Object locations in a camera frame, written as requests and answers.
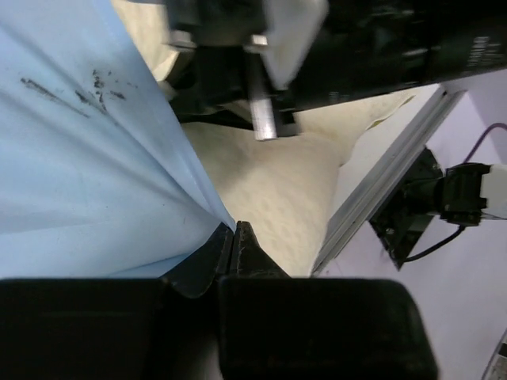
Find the cream yellow-edged pillow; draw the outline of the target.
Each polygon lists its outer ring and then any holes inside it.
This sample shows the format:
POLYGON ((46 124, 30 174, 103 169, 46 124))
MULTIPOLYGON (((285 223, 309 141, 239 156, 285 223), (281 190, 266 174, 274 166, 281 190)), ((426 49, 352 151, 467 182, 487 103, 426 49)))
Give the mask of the cream yellow-edged pillow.
POLYGON ((205 35, 170 26, 162 1, 115 1, 113 7, 183 125, 232 218, 251 223, 261 247, 286 272, 311 272, 322 247, 340 167, 356 141, 413 97, 401 92, 298 112, 281 120, 274 103, 249 83, 236 101, 213 105, 205 82, 224 85, 217 55, 231 52, 225 69, 251 80, 266 74, 287 89, 309 52, 327 4, 257 1, 238 16, 222 9, 205 35))

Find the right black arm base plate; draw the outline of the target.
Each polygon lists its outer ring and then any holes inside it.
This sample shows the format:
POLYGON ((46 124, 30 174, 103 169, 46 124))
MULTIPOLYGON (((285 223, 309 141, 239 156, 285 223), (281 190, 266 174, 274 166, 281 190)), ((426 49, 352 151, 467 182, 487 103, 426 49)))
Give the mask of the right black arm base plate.
POLYGON ((432 151, 425 148, 369 219, 397 269, 440 213, 443 177, 432 151))

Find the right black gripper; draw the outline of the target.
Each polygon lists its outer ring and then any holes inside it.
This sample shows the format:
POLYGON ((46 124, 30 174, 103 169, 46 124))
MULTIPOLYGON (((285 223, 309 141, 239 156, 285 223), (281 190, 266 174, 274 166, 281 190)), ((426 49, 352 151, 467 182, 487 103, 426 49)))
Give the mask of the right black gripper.
POLYGON ((297 135, 295 114, 506 66, 503 1, 168 1, 182 123, 297 135))

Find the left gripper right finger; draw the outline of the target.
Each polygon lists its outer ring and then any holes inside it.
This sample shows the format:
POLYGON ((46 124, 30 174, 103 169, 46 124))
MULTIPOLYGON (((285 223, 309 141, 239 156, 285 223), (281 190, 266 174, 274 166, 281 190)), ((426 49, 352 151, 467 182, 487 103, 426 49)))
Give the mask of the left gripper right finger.
POLYGON ((238 222, 232 243, 229 274, 246 278, 289 278, 260 246, 249 222, 238 222))

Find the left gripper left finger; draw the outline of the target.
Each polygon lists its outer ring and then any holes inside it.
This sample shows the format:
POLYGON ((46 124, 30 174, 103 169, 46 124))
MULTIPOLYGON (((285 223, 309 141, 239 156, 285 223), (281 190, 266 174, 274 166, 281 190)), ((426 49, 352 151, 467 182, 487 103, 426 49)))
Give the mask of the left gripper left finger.
POLYGON ((234 232, 220 223, 210 238, 161 280, 184 298, 200 298, 230 261, 234 232))

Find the light blue pillowcase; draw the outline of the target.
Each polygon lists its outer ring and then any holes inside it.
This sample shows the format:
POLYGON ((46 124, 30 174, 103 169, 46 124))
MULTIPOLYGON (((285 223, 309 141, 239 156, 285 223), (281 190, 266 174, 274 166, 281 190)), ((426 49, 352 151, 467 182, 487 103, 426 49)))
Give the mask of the light blue pillowcase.
POLYGON ((157 276, 233 226, 108 1, 1 4, 1 275, 157 276))

